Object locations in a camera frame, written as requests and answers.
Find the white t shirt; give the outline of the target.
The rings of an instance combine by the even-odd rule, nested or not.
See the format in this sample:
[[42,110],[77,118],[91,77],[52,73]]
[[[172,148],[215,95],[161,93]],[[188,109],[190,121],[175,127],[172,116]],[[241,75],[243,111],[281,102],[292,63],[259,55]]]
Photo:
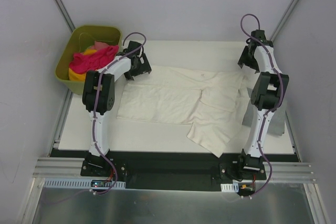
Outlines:
[[187,138],[220,157],[241,129],[249,102],[247,85],[240,71],[153,66],[150,74],[126,83],[117,117],[190,125]]

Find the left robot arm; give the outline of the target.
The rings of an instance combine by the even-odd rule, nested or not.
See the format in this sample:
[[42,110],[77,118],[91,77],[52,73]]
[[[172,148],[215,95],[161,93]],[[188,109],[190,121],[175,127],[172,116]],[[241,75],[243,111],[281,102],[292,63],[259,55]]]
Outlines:
[[109,151],[107,116],[114,106],[115,82],[122,76],[133,81],[135,77],[152,71],[143,46],[129,41],[110,63],[86,74],[82,102],[90,115],[89,153],[93,156],[105,156]]

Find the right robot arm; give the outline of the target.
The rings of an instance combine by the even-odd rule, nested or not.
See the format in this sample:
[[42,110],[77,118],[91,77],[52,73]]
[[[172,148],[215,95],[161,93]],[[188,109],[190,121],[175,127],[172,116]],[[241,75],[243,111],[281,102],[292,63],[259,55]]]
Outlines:
[[279,69],[272,41],[267,40],[264,30],[254,30],[249,43],[245,46],[239,67],[248,67],[259,74],[251,92],[250,103],[253,107],[253,120],[244,153],[251,158],[262,156],[264,142],[271,119],[282,105],[289,76]]

